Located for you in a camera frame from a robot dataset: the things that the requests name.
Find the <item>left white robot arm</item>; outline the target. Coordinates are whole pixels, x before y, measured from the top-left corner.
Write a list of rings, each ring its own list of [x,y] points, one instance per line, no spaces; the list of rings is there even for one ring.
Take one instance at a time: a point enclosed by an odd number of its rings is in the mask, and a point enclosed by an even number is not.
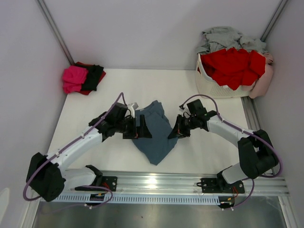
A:
[[[26,187],[31,187],[47,202],[55,200],[65,190],[108,191],[108,186],[103,183],[103,173],[95,166],[86,165],[75,170],[69,169],[69,166],[116,133],[122,134],[123,139],[127,140],[151,138],[144,115],[135,115],[137,107],[136,103],[116,103],[107,112],[93,119],[66,146],[47,155],[36,153],[30,161]]]

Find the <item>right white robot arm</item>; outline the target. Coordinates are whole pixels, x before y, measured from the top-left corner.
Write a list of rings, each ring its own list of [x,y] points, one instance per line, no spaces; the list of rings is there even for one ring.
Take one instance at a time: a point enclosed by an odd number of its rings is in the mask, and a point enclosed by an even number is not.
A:
[[[234,184],[244,179],[254,180],[279,164],[264,130],[241,129],[224,120],[217,111],[207,111],[199,99],[188,103],[187,107],[189,116],[177,116],[168,139],[190,137],[191,130],[200,128],[224,138],[238,150],[239,162],[217,174],[216,187],[221,192],[229,191]]]

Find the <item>blue-grey t-shirt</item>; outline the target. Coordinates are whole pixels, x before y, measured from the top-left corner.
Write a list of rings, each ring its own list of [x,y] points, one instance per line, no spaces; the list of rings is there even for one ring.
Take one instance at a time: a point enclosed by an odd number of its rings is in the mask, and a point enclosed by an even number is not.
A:
[[[140,124],[140,115],[144,115],[145,122],[152,138],[133,140],[134,145],[147,157],[153,165],[158,165],[175,147],[178,139],[168,139],[172,132],[169,119],[165,116],[161,102],[155,100],[147,107],[136,110],[136,125]]]

